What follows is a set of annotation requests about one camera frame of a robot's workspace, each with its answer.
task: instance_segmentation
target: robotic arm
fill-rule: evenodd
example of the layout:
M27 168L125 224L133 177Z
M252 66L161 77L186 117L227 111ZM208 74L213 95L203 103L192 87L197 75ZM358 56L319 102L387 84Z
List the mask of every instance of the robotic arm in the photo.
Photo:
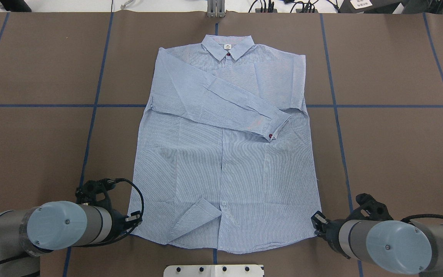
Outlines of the robotic arm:
M393 273L443 277L443 224L424 225L413 220L443 216L421 214L395 221L387 207L371 195L360 194L356 201L360 207L346 219L328 220L322 212L312 216L316 235L331 249Z
M141 198L141 210L129 217L112 208L108 194L123 181ZM67 247L111 244L125 238L142 221L143 196L127 179L88 181L75 195L76 203L49 202L0 213L0 277L38 277L43 254Z

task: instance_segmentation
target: brown mat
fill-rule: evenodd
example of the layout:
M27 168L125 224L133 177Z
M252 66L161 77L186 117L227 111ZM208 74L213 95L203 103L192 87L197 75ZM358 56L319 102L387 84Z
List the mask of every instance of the brown mat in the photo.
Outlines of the brown mat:
M327 216L347 216L348 198L362 192L386 203L395 219L443 214L443 16L205 16L0 13L0 212L73 200L81 177L132 178L158 48L218 33L307 55L306 101ZM129 195L118 186L114 206L125 212ZM73 249L65 266L66 254L45 256L42 275L63 276L66 268L70 277L160 277L167 265L216 259L264 264L267 277L394 276L359 267L316 238L234 255L130 237Z

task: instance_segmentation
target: shirt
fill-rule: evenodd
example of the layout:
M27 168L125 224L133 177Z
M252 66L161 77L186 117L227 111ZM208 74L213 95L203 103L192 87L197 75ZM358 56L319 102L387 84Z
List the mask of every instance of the shirt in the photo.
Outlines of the shirt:
M320 210L305 57L206 35L160 48L139 126L133 232L159 244L243 254L314 236ZM132 192L130 212L140 200Z

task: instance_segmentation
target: white bracket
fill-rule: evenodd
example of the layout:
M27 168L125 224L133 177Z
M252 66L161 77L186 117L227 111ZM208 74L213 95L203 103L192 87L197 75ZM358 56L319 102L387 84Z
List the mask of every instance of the white bracket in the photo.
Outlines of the white bracket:
M163 277L264 277L262 265L167 266Z
M225 17L225 0L208 0L208 17Z

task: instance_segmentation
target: shirt sleeve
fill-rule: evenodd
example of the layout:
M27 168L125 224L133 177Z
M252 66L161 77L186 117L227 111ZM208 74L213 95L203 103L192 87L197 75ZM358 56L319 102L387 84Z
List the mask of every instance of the shirt sleeve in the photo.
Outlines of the shirt sleeve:
M252 93L158 52L149 107L192 121L248 132L270 141L290 115Z

